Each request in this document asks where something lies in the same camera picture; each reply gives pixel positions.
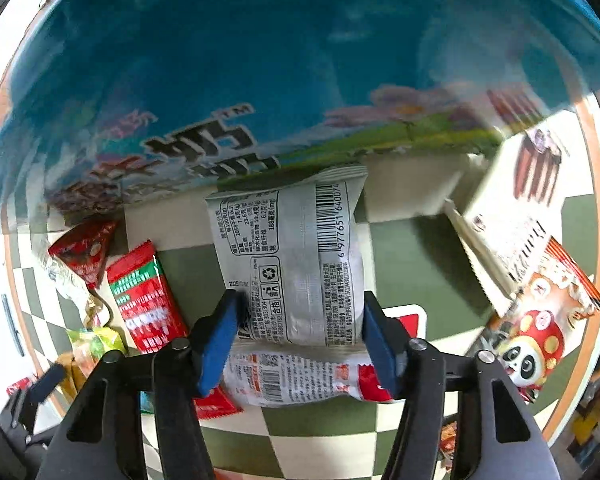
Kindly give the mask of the colourful candy ball bag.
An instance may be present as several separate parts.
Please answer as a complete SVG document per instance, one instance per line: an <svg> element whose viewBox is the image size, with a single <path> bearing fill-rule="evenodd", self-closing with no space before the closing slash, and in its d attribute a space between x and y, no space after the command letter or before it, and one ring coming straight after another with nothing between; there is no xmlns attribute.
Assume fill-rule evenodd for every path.
<svg viewBox="0 0 600 480"><path fill-rule="evenodd" d="M91 375L99 360L109 351L126 353L120 334L109 327L67 330L74 362L85 378Z"/></svg>

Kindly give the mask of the small red triangular packet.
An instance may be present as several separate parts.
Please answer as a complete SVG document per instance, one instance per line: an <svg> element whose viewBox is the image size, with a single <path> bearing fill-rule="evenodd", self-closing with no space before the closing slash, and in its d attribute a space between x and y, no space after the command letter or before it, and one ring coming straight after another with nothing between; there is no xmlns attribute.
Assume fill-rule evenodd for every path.
<svg viewBox="0 0 600 480"><path fill-rule="evenodd" d="M90 292L102 280L108 250L117 229L117 220L94 216L55 240L48 254L82 278Z"/></svg>

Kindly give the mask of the white chocolate stick packet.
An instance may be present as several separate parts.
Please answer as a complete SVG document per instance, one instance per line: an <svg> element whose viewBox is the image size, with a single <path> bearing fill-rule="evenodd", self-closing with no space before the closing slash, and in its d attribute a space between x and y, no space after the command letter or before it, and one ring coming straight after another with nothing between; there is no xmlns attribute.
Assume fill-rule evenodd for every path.
<svg viewBox="0 0 600 480"><path fill-rule="evenodd" d="M486 98L512 135L493 158L474 166L443 206L471 267L499 314L530 280L562 209L558 191L568 152L550 120L519 90L489 90Z"/></svg>

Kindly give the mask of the grey barcode snack packet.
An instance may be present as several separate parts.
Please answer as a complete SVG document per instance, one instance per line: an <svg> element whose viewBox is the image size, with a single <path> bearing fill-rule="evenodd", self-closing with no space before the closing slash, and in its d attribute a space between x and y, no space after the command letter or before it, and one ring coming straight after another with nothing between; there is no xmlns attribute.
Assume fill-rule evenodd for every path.
<svg viewBox="0 0 600 480"><path fill-rule="evenodd" d="M247 297L244 336L309 347L360 341L364 278L354 210L366 177L365 167L348 165L291 185L208 196L224 284Z"/></svg>

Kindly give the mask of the red white jelly cup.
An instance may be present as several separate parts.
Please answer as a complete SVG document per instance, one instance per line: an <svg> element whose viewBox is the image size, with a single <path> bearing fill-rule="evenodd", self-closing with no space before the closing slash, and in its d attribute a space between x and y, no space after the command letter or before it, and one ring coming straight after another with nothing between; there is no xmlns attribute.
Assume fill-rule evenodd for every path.
<svg viewBox="0 0 600 480"><path fill-rule="evenodd" d="M365 342L294 344L247 322L225 362L221 386L240 405L279 408L338 396L375 403L394 397L381 385Z"/></svg>

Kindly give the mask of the open cardboard milk box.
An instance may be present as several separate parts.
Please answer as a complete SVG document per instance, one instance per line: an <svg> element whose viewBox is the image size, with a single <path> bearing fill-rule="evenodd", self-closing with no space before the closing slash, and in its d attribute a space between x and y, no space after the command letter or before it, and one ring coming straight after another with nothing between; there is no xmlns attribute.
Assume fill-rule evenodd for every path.
<svg viewBox="0 0 600 480"><path fill-rule="evenodd" d="M586 0L46 0L0 84L0 229L336 153L493 144L600 88Z"/></svg>

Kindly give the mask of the brown snack packet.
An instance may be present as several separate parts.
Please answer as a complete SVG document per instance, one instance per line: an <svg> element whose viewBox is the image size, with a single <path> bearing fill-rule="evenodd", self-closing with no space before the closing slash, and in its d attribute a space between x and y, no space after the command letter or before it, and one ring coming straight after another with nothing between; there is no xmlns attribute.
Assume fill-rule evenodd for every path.
<svg viewBox="0 0 600 480"><path fill-rule="evenodd" d="M454 453L456 447L457 422L449 422L441 428L441 437L439 442L439 453L443 467L451 471L454 463Z"/></svg>

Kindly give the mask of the red green snack packet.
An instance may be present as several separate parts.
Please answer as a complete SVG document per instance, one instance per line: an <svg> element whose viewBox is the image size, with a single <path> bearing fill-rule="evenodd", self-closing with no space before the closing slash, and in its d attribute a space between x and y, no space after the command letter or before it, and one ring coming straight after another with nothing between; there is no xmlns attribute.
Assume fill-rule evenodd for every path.
<svg viewBox="0 0 600 480"><path fill-rule="evenodd" d="M154 244L146 240L110 264L107 278L122 320L140 353L155 353L192 330L184 322ZM200 419L238 414L242 409L219 385L203 399L196 399Z"/></svg>

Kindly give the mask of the orange panda snack bag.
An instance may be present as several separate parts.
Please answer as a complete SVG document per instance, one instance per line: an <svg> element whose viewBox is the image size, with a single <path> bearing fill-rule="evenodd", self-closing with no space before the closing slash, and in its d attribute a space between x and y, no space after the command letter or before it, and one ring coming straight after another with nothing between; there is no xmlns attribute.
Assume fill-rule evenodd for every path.
<svg viewBox="0 0 600 480"><path fill-rule="evenodd" d="M600 292L552 238L530 281L502 318L480 336L524 402L538 398L565 356L576 328L600 312Z"/></svg>

